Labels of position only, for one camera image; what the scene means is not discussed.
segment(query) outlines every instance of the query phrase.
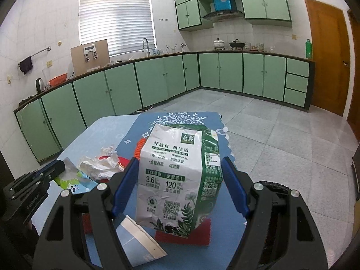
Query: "drawer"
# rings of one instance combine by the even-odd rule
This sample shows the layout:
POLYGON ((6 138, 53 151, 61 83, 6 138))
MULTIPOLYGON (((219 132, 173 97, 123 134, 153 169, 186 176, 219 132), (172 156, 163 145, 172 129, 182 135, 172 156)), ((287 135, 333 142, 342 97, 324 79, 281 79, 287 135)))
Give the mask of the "drawer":
POLYGON ((301 106, 305 105, 306 93, 285 88, 284 102, 301 106))
POLYGON ((288 58, 287 72, 309 77, 309 63, 288 58))
POLYGON ((286 87, 302 92, 307 92, 308 79, 301 76, 296 76, 290 73, 286 74, 286 87))

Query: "white floral pattern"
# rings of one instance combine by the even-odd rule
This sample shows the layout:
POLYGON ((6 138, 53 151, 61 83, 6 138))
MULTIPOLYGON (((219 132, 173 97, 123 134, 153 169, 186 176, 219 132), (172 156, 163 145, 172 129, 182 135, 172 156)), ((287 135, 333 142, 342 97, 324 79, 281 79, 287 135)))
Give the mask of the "white floral pattern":
POLYGON ((157 117, 154 122, 150 122, 151 124, 149 130, 152 131, 155 124, 161 125, 170 125, 170 124, 188 124, 188 125, 204 125, 203 120, 207 117, 199 117, 199 114, 188 113, 188 112, 168 112, 165 116, 157 117))

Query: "dark towel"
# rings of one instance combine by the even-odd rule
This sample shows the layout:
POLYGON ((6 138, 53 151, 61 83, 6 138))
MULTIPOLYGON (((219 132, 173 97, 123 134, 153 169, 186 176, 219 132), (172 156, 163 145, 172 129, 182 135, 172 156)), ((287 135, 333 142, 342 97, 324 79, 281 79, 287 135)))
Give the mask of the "dark towel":
POLYGON ((32 69, 32 61, 31 57, 27 57, 25 60, 20 62, 20 71, 24 73, 28 73, 32 69))

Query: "faucet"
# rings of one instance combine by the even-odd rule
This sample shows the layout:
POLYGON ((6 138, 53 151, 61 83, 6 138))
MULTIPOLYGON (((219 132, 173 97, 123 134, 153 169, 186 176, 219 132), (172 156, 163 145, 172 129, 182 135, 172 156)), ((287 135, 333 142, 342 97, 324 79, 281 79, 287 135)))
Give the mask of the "faucet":
POLYGON ((145 52, 145 49, 144 49, 145 40, 146 40, 146 46, 148 48, 148 57, 150 57, 149 42, 148 42, 148 39, 146 37, 143 38, 143 50, 142 50, 142 52, 145 52))

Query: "green bottle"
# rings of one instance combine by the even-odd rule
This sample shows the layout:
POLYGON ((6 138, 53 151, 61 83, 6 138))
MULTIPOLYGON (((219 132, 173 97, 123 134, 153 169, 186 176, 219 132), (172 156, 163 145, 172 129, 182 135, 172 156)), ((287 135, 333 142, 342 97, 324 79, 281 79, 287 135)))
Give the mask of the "green bottle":
POLYGON ((313 58, 313 45, 311 44, 309 39, 307 39, 307 41, 305 43, 305 49, 306 49, 306 58, 312 59, 313 58))

